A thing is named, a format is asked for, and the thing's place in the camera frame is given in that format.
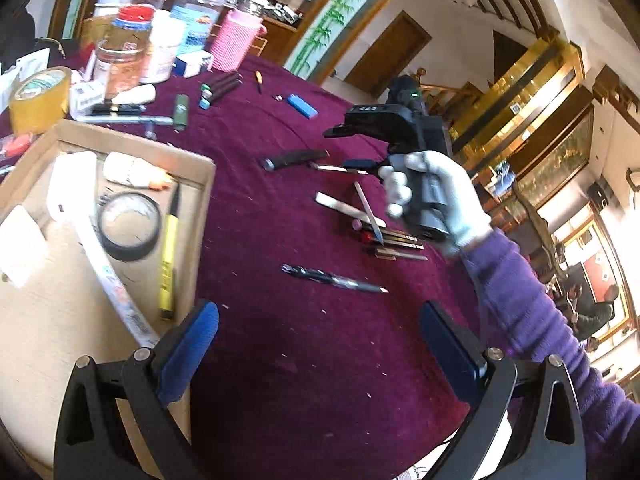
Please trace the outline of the purple sleeved right forearm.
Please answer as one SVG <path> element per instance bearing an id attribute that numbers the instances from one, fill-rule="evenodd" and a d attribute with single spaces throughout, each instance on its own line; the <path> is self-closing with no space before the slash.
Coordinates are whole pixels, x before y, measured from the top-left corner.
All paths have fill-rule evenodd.
<path id="1" fill-rule="evenodd" d="M 540 362 L 556 354 L 566 365 L 582 418 L 587 477 L 637 479 L 639 405 L 590 366 L 516 245 L 490 229 L 462 249 L 461 260 L 477 293 L 477 304 L 462 309 L 476 336 L 514 358 Z"/>

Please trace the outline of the white gloved right hand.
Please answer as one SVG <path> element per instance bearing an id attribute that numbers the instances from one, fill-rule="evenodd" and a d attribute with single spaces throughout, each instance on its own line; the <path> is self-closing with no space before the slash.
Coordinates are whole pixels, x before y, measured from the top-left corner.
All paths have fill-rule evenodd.
<path id="1" fill-rule="evenodd" d="M 446 256 L 457 255 L 484 242 L 494 232 L 462 166 L 445 154 L 420 151 L 394 155 L 380 167 L 386 193 L 386 212 L 400 219 L 415 236 L 425 236 L 424 220 L 440 219 L 445 233 L 430 243 Z"/>

